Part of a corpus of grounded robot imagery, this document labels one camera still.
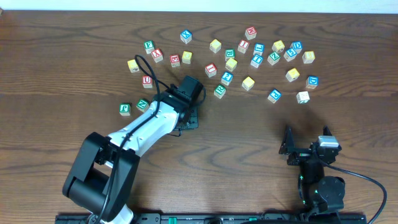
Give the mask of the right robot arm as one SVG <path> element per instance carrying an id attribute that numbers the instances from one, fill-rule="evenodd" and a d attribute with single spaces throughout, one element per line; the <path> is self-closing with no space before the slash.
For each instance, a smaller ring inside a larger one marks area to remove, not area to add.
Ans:
<path id="1" fill-rule="evenodd" d="M 337 212 L 344 208 L 345 181 L 326 176 L 324 167 L 336 161 L 341 151 L 328 127 L 309 147 L 296 147 L 290 127 L 286 127 L 279 154 L 288 156 L 289 166 L 299 166 L 298 191 L 307 215 Z"/>

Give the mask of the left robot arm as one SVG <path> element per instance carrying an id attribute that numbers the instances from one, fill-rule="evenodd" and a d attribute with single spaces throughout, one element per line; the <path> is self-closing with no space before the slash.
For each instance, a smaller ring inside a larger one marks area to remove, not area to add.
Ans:
<path id="1" fill-rule="evenodd" d="M 180 123 L 187 124 L 205 87 L 186 76 L 179 86 L 158 92 L 137 119 L 107 136 L 96 132 L 83 141 L 62 194 L 97 217 L 96 223 L 131 223 L 126 202 L 141 157 Z"/>

